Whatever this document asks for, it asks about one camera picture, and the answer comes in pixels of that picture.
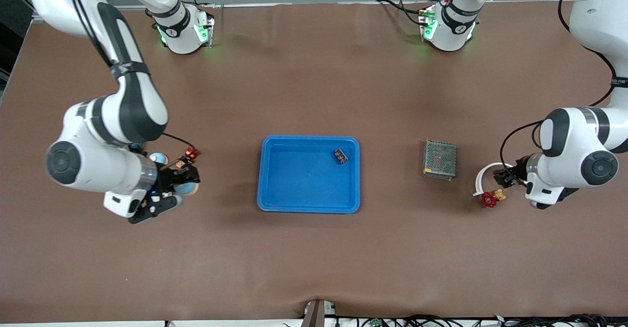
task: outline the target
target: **perforated metal box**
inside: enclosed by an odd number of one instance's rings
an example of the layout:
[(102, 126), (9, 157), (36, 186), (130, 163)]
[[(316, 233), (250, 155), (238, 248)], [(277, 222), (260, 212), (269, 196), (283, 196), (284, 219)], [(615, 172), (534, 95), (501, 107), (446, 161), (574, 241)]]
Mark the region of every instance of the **perforated metal box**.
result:
[(427, 140), (423, 152), (423, 176), (451, 181), (456, 176), (456, 146)]

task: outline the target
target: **white curved tube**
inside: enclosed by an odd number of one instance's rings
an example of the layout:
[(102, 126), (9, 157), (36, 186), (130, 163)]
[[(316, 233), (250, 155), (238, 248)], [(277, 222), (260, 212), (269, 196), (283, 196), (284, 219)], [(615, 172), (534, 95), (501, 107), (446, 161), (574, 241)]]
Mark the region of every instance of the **white curved tube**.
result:
[[(493, 167), (493, 166), (504, 166), (504, 164), (502, 164), (501, 162), (498, 163), (491, 163), (487, 166), (485, 166), (484, 168), (482, 168), (482, 170), (480, 170), (479, 173), (477, 173), (477, 176), (475, 177), (475, 193), (473, 194), (473, 197), (476, 196), (480, 196), (482, 195), (482, 193), (484, 193), (484, 189), (482, 189), (482, 177), (484, 176), (484, 173), (486, 173), (486, 171)], [(505, 164), (507, 167), (512, 168), (511, 164)]]

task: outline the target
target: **red knob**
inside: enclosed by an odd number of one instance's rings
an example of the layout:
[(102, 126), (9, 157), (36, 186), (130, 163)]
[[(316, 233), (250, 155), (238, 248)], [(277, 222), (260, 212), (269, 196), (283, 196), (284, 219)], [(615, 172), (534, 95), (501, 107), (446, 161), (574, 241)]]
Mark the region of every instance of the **red knob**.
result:
[(493, 208), (497, 204), (497, 197), (492, 192), (482, 194), (482, 203), (485, 207)]

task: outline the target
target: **brown table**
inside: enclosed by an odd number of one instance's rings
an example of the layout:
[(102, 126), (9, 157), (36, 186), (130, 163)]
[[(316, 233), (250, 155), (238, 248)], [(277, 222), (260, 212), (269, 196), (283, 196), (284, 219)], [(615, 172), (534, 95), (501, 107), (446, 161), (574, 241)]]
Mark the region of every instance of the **brown table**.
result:
[[(292, 318), (316, 298), (365, 316), (628, 314), (628, 171), (546, 211), (521, 187), (494, 209), (471, 198), (509, 131), (606, 91), (605, 65), (555, 11), (489, 3), (469, 45), (445, 53), (390, 6), (228, 8), (214, 47), (189, 56), (125, 12), (168, 132), (203, 151), (198, 193), (143, 225), (47, 177), (63, 112), (117, 86), (87, 40), (33, 25), (0, 110), (0, 321)], [(260, 211), (274, 133), (354, 136), (359, 211)], [(420, 175), (428, 138), (459, 146), (457, 179)], [(532, 151), (525, 132), (505, 155)]]

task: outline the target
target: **blue tray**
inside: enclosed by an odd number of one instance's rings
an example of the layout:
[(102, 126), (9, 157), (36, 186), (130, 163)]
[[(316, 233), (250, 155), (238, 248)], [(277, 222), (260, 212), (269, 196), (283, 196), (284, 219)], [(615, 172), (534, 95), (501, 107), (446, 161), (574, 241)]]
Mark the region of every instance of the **blue tray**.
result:
[[(334, 151), (348, 161), (340, 164)], [(360, 206), (360, 146), (353, 137), (272, 135), (262, 144), (264, 211), (350, 214)]]

